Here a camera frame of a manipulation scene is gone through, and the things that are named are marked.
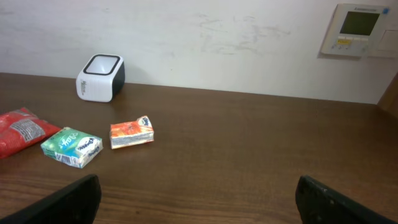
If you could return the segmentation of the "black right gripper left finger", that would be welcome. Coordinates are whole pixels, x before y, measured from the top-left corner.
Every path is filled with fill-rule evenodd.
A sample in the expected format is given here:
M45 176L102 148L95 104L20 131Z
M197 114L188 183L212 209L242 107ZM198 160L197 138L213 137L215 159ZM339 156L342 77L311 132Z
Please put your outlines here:
M95 174L87 175L53 194L1 219L1 224L92 224L101 201Z

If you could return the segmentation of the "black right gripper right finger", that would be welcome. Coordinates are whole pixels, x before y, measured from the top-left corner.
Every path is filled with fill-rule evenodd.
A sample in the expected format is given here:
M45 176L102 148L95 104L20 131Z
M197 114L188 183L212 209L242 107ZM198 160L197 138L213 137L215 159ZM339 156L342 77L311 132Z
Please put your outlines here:
M303 224L397 224L314 178L299 178L295 203Z

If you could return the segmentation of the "green tissue pack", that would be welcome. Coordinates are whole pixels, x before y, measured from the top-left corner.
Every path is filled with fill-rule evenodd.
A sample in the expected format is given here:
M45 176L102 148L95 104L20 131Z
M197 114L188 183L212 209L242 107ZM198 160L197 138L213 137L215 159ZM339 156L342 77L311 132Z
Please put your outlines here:
M46 156L82 169L103 149L103 142L97 136L65 127L40 146Z

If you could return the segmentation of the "red snack bag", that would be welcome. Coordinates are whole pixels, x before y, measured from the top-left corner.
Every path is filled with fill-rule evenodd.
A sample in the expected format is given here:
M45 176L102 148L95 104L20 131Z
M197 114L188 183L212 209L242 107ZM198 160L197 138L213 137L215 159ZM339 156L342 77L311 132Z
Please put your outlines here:
M12 156L60 131L27 108L1 115L1 159Z

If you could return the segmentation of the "white barcode scanner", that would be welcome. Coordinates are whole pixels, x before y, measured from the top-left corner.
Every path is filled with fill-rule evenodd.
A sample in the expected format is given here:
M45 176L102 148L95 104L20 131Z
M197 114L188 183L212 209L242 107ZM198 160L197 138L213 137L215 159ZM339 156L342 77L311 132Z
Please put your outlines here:
M86 101L110 102L125 83L124 59L118 55L96 54L76 78L76 92Z

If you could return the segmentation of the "white wall control panel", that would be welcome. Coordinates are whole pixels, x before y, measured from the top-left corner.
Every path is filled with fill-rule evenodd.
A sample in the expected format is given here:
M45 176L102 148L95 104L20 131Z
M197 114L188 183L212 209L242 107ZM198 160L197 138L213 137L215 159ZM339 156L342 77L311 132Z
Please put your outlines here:
M366 55L379 37L389 11L387 6L338 4L320 53L345 57Z

